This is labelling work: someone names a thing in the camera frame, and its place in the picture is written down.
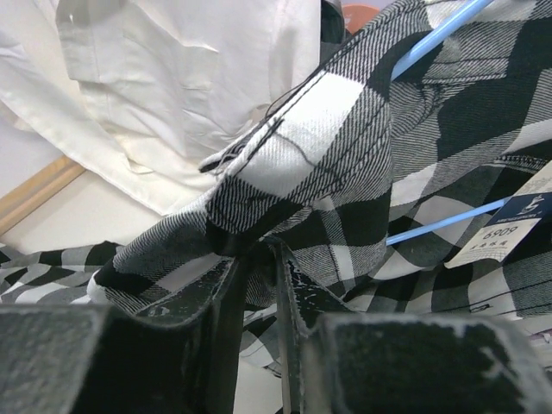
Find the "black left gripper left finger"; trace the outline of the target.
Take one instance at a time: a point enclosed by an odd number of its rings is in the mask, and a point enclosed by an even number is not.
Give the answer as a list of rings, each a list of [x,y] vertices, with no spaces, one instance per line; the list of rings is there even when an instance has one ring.
[[[2,412],[232,412],[246,261],[221,260],[133,317],[83,299],[47,304],[61,285],[28,278],[3,269]]]

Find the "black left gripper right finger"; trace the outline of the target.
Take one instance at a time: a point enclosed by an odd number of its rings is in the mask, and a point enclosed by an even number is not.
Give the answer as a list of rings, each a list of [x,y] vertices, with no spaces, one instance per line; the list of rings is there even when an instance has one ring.
[[[284,412],[550,412],[549,376],[510,323],[350,310],[273,251]]]

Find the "black white plaid shirt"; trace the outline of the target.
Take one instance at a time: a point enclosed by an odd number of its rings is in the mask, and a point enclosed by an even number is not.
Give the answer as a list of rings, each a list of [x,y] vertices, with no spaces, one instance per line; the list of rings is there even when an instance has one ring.
[[[206,159],[199,199],[130,244],[19,254],[47,304],[113,304],[130,315],[221,260],[250,258],[241,356],[273,374],[275,265],[299,269],[362,312],[461,312],[538,321],[551,336],[551,222],[504,260],[455,268],[484,217],[387,246],[386,238],[509,197],[551,163],[551,4],[495,1],[392,80],[400,58],[461,7],[397,1],[320,65],[270,116]]]

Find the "blue wire hanger plaid shirt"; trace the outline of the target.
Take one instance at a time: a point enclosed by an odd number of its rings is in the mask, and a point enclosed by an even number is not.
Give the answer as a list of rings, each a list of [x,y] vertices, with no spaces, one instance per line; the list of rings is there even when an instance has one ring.
[[[392,80],[395,80],[399,75],[402,75],[404,72],[406,72],[407,69],[410,69],[422,57],[433,51],[437,46],[443,43],[447,37],[452,35],[461,26],[467,24],[490,3],[492,3],[492,0],[471,0],[463,4],[457,11],[455,11],[451,16],[448,16],[443,22],[441,22],[435,29],[427,34],[405,56],[403,56],[398,61],[392,71]],[[508,201],[509,198],[502,198],[498,201],[485,204],[466,212],[462,212],[455,216],[450,216],[448,218],[424,225],[416,229],[388,236],[386,238],[386,245],[391,246],[399,242],[418,237],[420,235],[428,234],[429,232],[447,227],[460,221],[467,220],[468,218],[473,218],[494,210],[498,210],[502,208]]]

